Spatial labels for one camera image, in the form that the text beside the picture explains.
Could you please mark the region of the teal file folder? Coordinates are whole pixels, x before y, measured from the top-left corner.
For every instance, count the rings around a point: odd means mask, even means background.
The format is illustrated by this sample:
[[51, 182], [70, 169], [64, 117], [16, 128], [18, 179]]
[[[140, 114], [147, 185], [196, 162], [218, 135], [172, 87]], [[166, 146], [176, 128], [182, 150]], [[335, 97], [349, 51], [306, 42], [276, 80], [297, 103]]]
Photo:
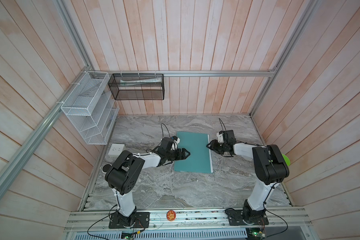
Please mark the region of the teal file folder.
[[179, 148], [190, 152], [185, 160], [175, 161], [176, 172], [212, 174], [213, 162], [212, 153], [207, 144], [210, 143], [210, 136], [203, 133], [177, 132], [180, 139]]

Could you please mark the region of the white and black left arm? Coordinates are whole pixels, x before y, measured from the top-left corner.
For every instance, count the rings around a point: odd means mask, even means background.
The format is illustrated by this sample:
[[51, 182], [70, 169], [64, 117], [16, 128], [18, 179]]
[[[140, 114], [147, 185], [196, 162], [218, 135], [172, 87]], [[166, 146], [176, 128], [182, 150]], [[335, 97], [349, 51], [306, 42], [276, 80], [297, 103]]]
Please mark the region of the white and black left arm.
[[159, 145], [148, 149], [147, 153], [132, 153], [122, 150], [112, 164], [102, 168], [105, 181], [114, 192], [118, 209], [110, 214], [111, 229], [140, 227], [147, 228], [150, 214], [140, 214], [133, 200], [132, 190], [143, 169], [161, 167], [175, 161], [187, 159], [191, 153], [179, 148], [176, 136], [162, 138]]

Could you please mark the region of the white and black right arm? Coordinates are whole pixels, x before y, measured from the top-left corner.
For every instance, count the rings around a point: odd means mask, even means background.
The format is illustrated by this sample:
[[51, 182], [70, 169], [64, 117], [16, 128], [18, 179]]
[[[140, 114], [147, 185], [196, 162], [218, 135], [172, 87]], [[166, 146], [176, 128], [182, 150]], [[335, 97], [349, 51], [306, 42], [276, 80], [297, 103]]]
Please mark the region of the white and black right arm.
[[225, 157], [241, 156], [254, 162], [257, 181], [241, 210], [226, 209], [230, 226], [250, 226], [269, 224], [266, 204], [274, 189], [289, 176], [289, 167], [283, 154], [276, 145], [254, 145], [238, 141], [234, 131], [220, 131], [217, 139], [207, 144], [211, 151]]

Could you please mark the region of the red round sticker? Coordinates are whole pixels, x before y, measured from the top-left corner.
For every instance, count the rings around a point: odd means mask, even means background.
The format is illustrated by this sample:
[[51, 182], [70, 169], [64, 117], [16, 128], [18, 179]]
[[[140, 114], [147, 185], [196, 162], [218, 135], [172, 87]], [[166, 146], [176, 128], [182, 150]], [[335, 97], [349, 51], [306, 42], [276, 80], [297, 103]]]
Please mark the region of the red round sticker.
[[177, 214], [174, 210], [169, 210], [166, 214], [167, 220], [170, 222], [174, 221], [176, 219], [176, 216]]

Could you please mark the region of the white power socket box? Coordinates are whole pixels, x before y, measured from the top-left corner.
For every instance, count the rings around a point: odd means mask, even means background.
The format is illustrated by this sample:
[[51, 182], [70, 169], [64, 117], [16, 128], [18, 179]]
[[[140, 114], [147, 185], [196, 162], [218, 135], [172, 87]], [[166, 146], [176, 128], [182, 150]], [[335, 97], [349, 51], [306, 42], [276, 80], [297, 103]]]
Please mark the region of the white power socket box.
[[125, 148], [126, 146], [124, 144], [111, 144], [108, 156], [110, 158], [117, 158], [125, 150]]

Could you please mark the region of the green plastic goblet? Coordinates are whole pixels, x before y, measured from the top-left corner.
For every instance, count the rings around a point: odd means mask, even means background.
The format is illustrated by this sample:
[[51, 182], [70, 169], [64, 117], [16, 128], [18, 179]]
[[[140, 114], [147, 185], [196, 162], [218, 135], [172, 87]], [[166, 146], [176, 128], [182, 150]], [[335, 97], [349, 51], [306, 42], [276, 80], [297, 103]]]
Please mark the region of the green plastic goblet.
[[284, 161], [285, 161], [285, 163], [287, 164], [287, 166], [290, 166], [290, 164], [291, 164], [290, 159], [289, 159], [286, 155], [284, 155], [284, 154], [282, 154], [282, 156], [283, 156]]

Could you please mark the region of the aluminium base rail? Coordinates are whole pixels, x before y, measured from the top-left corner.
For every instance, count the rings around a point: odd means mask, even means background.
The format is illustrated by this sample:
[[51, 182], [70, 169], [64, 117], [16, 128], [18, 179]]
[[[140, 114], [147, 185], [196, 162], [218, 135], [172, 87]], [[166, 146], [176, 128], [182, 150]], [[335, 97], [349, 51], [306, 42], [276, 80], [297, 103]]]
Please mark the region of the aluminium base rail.
[[312, 222], [302, 207], [270, 207], [268, 221], [246, 225], [239, 209], [175, 209], [175, 219], [167, 219], [167, 209], [139, 210], [134, 227], [117, 226], [107, 211], [70, 214], [64, 232], [68, 240], [108, 239], [298, 239], [317, 240]]

